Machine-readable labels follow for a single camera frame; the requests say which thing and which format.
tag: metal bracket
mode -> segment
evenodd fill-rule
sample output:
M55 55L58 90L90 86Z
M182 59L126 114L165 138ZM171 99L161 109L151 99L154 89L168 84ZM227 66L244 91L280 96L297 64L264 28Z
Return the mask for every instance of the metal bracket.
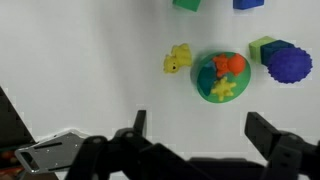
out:
M88 135L68 130L32 146L20 148L15 155L31 174L65 171L72 165Z

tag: white table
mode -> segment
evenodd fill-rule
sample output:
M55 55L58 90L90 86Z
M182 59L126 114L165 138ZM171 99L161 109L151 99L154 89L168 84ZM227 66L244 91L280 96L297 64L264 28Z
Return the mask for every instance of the white table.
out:
M266 0L232 9L203 0L197 13L171 0L2 0L0 84L35 139L76 128L111 138L148 110L148 138L191 156L244 157L264 163L244 135L248 111L279 129L320 139L318 0ZM198 60L217 51L249 58L248 43L265 35L295 43L313 57L301 83L281 85L252 61L252 80L234 101L210 104L190 68L164 74L172 45L189 43Z

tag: green cube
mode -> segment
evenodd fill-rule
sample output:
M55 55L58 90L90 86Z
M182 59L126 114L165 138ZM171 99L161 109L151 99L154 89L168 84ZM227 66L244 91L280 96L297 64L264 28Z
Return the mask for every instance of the green cube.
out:
M249 44L251 59L261 64L261 46L272 43L275 39L265 36Z
M200 2L201 0L173 0L174 5L180 6L195 12L197 12Z

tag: yellow toy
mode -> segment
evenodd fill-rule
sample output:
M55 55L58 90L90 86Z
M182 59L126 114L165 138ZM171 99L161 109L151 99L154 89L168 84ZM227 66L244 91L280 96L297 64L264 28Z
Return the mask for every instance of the yellow toy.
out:
M188 44L173 46L171 56L167 55L164 60L164 72L176 73L182 66L192 65L192 55Z
M211 89L212 94L217 94L219 101L223 101L225 96L233 96L232 88L236 87L235 82L227 82L228 78L223 77L220 81L214 83L214 88Z

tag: blue spiky ball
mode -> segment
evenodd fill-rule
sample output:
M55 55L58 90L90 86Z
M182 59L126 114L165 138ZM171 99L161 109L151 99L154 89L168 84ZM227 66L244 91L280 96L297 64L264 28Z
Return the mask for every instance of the blue spiky ball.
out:
M269 74L280 83L296 83L307 77L312 69L310 55L300 48L285 48L269 60Z

